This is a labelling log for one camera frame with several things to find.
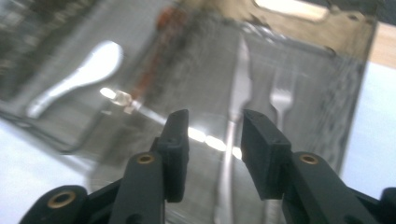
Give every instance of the fork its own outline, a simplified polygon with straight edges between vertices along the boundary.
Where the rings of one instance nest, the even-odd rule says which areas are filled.
[[[276,70],[270,93],[270,103],[276,110],[276,127],[281,132],[283,132],[284,128],[285,114],[293,105],[295,82],[293,71],[286,69]],[[264,224],[284,223],[284,218],[281,216],[281,207],[281,201],[267,200],[264,206]]]

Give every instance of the white surface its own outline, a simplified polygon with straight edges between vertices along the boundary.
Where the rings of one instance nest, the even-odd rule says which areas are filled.
[[[395,69],[368,64],[344,161],[349,187],[377,199],[396,187]]]
[[[33,203],[51,189],[63,185],[84,187],[85,173],[68,157],[43,149],[0,120],[0,223],[18,223]]]

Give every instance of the silverware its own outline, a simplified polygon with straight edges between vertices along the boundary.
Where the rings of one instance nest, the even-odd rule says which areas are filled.
[[[242,109],[251,98],[251,80],[249,73],[249,51],[245,38],[241,35],[238,47],[237,62],[233,75],[227,142],[223,163],[220,167],[218,200],[215,208],[216,224],[233,224],[233,140]]]
[[[293,71],[276,70],[270,93],[271,105],[276,110],[276,127],[283,132],[285,114],[293,105],[293,94],[296,77]],[[283,222],[280,200],[266,200],[264,204],[264,224],[278,224]]]
[[[39,94],[26,108],[26,116],[38,119],[41,114],[56,100],[70,91],[91,85],[111,77],[119,68],[122,60],[120,45],[104,41],[97,45],[84,60],[81,66],[48,90]]]

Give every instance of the knife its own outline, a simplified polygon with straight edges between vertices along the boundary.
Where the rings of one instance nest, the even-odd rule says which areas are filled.
[[[111,77],[120,67],[122,48],[112,41],[97,45],[78,69],[48,90],[39,94],[26,108],[26,116],[38,119],[56,100],[70,91]]]
[[[247,42],[243,35],[240,35],[228,112],[227,147],[220,166],[218,199],[214,217],[216,224],[233,224],[233,141],[236,125],[242,117],[242,109],[250,100],[252,94],[249,61]]]

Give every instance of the white spoon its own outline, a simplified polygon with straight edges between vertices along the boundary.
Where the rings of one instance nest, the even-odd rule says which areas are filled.
[[[38,119],[56,100],[70,91],[111,77],[120,67],[122,48],[112,41],[98,44],[70,76],[39,94],[26,108],[26,116]]]

